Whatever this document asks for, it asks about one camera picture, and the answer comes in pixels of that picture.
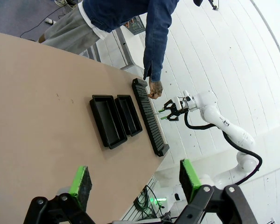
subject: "black clamp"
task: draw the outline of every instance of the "black clamp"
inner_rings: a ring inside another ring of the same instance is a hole
[[[169,121],[178,121],[178,116],[188,112],[187,108],[182,108],[181,110],[177,110],[175,103],[173,103],[172,100],[169,100],[167,103],[164,104],[164,110],[170,110],[171,113],[166,117],[167,120]]]
[[[202,185],[174,223],[198,224],[208,212],[216,213],[223,224],[257,224],[243,192],[235,184],[223,190]]]
[[[45,197],[32,199],[24,224],[58,224],[66,221],[71,224],[95,224],[68,193],[50,201]]]

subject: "tattoo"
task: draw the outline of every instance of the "tattoo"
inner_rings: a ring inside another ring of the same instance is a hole
[[[154,82],[153,87],[154,87],[154,93],[156,93],[160,96],[163,92],[163,86],[162,86],[161,81]]]

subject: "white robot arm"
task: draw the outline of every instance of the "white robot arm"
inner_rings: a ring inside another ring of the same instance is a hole
[[[255,141],[253,137],[221,115],[217,106],[217,97],[213,91],[202,92],[195,96],[190,96],[187,91],[184,91],[183,94],[182,101],[181,98],[175,97],[174,103],[172,102],[174,106],[170,107],[171,112],[173,111],[170,116],[177,116],[175,120],[178,120],[179,114],[198,109],[204,121],[214,124],[225,132],[234,144],[249,151],[254,150]],[[210,178],[203,178],[203,184],[212,184],[219,189],[223,189],[227,185],[241,181],[257,166],[255,157],[246,153],[238,152],[237,161],[238,164],[235,168],[216,175],[212,181]]]

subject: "wire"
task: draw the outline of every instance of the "wire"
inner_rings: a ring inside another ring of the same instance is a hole
[[[214,124],[208,124],[208,125],[204,125],[204,126],[191,126],[189,123],[188,123],[188,112],[185,113],[185,124],[188,128],[190,129],[194,129],[194,130],[205,130],[205,129],[208,129],[208,128],[211,128],[211,127],[215,127]],[[225,138],[225,140],[232,146],[234,147],[236,150],[242,152],[242,153],[245,153],[245,154],[248,154],[248,155],[251,155],[253,157],[255,157],[259,162],[258,162],[258,165],[255,167],[255,169],[249,174],[247,175],[246,177],[244,177],[242,180],[240,180],[239,182],[235,183],[236,185],[240,185],[242,184],[243,182],[245,182],[246,180],[248,180],[250,177],[252,177],[258,170],[259,168],[261,167],[262,165],[262,158],[257,155],[256,153],[254,152],[251,152],[247,149],[244,149],[238,145],[236,145],[229,137],[228,135],[223,132],[223,136]]]
[[[148,207],[148,209],[151,211],[151,213],[154,215],[154,217],[157,218],[157,214],[155,213],[155,211],[150,207]]]
[[[141,195],[144,196],[144,202],[140,202],[139,201],[139,198],[136,197],[136,199],[134,200],[133,204],[135,206],[135,208],[138,210],[138,211],[141,211],[141,212],[144,212],[147,210],[148,208],[148,205],[149,205],[149,197],[148,197],[148,194],[147,194],[147,189],[144,188],[141,192]]]
[[[214,124],[207,124],[207,125],[203,125],[203,126],[192,126],[192,125],[190,125],[189,122],[188,122],[188,112],[185,112],[185,124],[188,128],[194,129],[194,130],[206,130],[206,129],[209,129],[211,127],[216,127]]]
[[[158,201],[156,195],[154,194],[153,190],[151,190],[151,188],[150,188],[148,185],[145,185],[145,187],[146,187],[146,188],[149,188],[150,191],[151,191],[151,193],[153,193],[153,195],[154,195],[154,197],[155,197],[155,199],[156,199],[156,201],[157,201],[157,203],[158,203],[159,211],[160,211],[161,215],[163,216],[163,213],[162,213],[162,211],[161,211],[161,206],[160,206],[159,201]]]
[[[34,28],[36,28],[36,27],[38,27],[39,25],[41,25],[41,23],[44,22],[46,18],[48,18],[50,15],[52,15],[52,14],[53,14],[54,12],[56,12],[58,9],[54,10],[52,13],[50,13],[49,15],[47,15],[37,26],[33,27],[32,29],[30,29],[30,30],[28,30],[28,31],[25,31],[24,33],[22,33],[22,34],[20,35],[20,38],[22,38],[22,36],[23,36],[24,34],[30,32],[30,31],[33,30]]]
[[[255,169],[246,177],[244,177],[242,180],[240,180],[239,182],[235,183],[236,185],[240,185],[241,183],[245,182],[246,180],[248,180],[250,177],[252,177],[258,170],[259,168],[261,167],[262,165],[262,158],[257,155],[256,153],[254,152],[251,152],[247,149],[244,149],[238,145],[236,145],[229,137],[228,135],[223,132],[223,136],[225,138],[225,140],[232,146],[234,147],[235,149],[237,149],[238,151],[242,152],[242,153],[245,153],[245,154],[248,154],[248,155],[251,155],[253,157],[255,157],[259,162],[258,162],[258,165],[255,167]]]
[[[68,5],[67,0],[54,0],[54,2],[56,3],[56,5],[61,6],[61,7]]]

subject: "tattooed hand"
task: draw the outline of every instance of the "tattooed hand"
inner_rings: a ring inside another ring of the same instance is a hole
[[[157,99],[162,95],[163,87],[161,81],[152,82],[151,77],[149,77],[149,87],[150,87],[150,94],[148,97],[151,99]]]
[[[125,27],[130,28],[130,23],[134,23],[134,19],[131,19],[129,22],[127,22]]]

